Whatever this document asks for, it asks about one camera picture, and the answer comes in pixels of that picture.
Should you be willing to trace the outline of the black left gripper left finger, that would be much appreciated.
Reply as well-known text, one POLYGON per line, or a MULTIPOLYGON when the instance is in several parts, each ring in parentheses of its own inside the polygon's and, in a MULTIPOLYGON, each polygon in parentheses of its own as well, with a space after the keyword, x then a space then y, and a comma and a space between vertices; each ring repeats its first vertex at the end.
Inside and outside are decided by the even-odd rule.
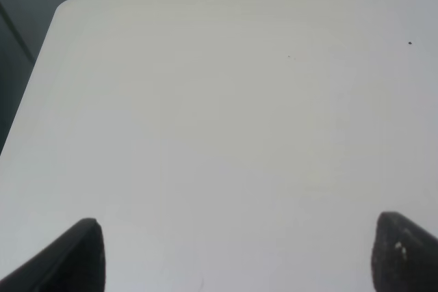
POLYGON ((104 291, 105 280, 102 228, 96 219, 84 218, 1 279, 1 290, 104 291))

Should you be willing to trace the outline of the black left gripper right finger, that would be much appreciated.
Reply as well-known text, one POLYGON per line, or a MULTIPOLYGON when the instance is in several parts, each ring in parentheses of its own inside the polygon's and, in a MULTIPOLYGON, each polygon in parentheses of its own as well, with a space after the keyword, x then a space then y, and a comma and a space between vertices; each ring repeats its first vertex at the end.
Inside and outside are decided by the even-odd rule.
POLYGON ((376 291, 436 291, 437 238, 398 212, 382 212, 371 270, 376 291))

